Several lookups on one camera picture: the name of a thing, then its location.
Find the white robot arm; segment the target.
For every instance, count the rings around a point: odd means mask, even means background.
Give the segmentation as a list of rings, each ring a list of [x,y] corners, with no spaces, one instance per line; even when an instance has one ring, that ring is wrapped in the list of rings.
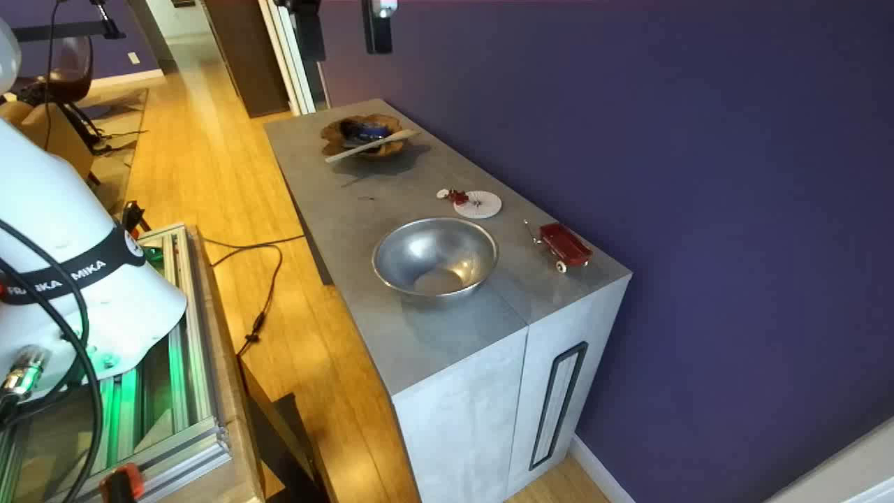
[[[130,370],[186,313],[184,292],[95,197],[76,168],[0,120],[3,409],[80,370]]]

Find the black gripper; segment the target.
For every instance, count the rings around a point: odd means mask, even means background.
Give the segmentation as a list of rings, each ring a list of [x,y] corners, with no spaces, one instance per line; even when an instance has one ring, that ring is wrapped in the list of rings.
[[[391,21],[397,7],[400,0],[363,0],[363,34],[367,53],[381,55],[394,50]]]

